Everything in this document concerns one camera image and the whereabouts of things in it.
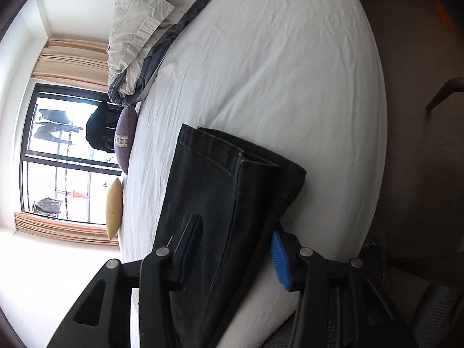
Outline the black framed window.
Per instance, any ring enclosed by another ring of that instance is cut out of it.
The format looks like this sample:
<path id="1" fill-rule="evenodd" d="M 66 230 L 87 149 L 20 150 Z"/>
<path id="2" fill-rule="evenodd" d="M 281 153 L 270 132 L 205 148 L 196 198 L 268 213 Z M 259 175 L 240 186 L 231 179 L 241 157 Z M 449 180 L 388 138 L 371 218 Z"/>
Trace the black framed window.
<path id="1" fill-rule="evenodd" d="M 104 225 L 109 186 L 122 172 L 114 153 L 93 148 L 86 124 L 108 108 L 110 134 L 121 108 L 104 93 L 38 83 L 21 138 L 21 210 L 83 225 Z"/>

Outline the beige curtain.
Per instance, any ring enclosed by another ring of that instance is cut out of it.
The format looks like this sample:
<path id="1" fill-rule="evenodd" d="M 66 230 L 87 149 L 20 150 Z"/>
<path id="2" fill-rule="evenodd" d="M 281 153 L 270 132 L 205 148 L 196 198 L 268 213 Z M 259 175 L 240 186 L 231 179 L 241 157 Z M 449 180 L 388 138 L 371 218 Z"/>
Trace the beige curtain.
<path id="1" fill-rule="evenodd" d="M 49 39 L 34 66 L 36 80 L 88 90 L 108 90 L 107 44 L 81 39 Z"/>
<path id="2" fill-rule="evenodd" d="M 105 226 L 67 222 L 26 212 L 14 214 L 17 230 L 34 236 L 75 244 L 118 246 L 117 236 L 108 239 Z"/>

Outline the black denim pants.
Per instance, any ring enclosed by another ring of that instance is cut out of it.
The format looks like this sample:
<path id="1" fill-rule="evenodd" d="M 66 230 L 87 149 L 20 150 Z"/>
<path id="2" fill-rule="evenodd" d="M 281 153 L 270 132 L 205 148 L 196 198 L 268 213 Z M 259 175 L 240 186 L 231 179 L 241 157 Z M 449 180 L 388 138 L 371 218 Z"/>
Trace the black denim pants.
<path id="1" fill-rule="evenodd" d="M 203 234 L 190 280 L 171 296 L 183 347 L 218 345 L 305 177 L 298 164 L 239 137 L 181 127 L 155 246 L 181 232 L 191 215 L 201 216 Z"/>

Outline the purple patterned pillow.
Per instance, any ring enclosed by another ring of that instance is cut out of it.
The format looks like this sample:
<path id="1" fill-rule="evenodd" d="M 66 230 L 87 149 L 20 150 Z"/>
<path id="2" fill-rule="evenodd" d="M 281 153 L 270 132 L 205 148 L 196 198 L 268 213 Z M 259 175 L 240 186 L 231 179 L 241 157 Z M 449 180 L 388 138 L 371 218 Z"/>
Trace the purple patterned pillow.
<path id="1" fill-rule="evenodd" d="M 138 113 L 135 108 L 126 106 L 118 119 L 114 134 L 114 152 L 116 160 L 122 172 L 127 174 L 131 149 L 135 139 L 135 131 L 138 123 Z"/>

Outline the beige grey folded duvet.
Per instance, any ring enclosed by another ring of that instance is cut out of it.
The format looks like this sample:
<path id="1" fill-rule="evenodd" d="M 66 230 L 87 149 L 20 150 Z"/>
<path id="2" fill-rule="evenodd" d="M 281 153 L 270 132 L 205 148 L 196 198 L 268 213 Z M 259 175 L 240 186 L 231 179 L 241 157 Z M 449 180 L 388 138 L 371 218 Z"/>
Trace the beige grey folded duvet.
<path id="1" fill-rule="evenodd" d="M 210 0 L 116 0 L 108 40 L 108 98 L 145 98 L 165 55 Z"/>

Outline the yellow pillow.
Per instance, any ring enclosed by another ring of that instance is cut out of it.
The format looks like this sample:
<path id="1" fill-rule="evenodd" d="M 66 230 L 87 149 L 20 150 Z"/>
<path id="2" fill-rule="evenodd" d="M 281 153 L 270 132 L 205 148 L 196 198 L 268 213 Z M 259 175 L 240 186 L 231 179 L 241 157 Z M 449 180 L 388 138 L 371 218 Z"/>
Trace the yellow pillow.
<path id="1" fill-rule="evenodd" d="M 116 178 L 108 189 L 106 208 L 105 208 L 105 226 L 108 239 L 112 240 L 119 231 L 123 217 L 123 185 Z"/>

